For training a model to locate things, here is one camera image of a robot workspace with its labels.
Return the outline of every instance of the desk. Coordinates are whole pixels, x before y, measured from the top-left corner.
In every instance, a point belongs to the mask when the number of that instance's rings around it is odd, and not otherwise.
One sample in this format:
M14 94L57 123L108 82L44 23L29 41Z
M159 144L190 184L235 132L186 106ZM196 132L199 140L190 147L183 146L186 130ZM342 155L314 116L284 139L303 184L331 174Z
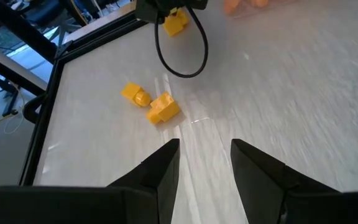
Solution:
M180 138L172 223L246 223L229 157L240 138L330 187L358 190L358 2L301 0L231 19L210 1L196 13L210 50L195 78L164 69L151 24L65 64L52 78L34 184L107 186ZM193 22L175 38L160 28L160 41L175 70L199 67ZM147 109L119 94L127 82L153 98L172 93L183 112L149 124Z
M22 65L0 53L0 75L38 96L45 92L47 83Z

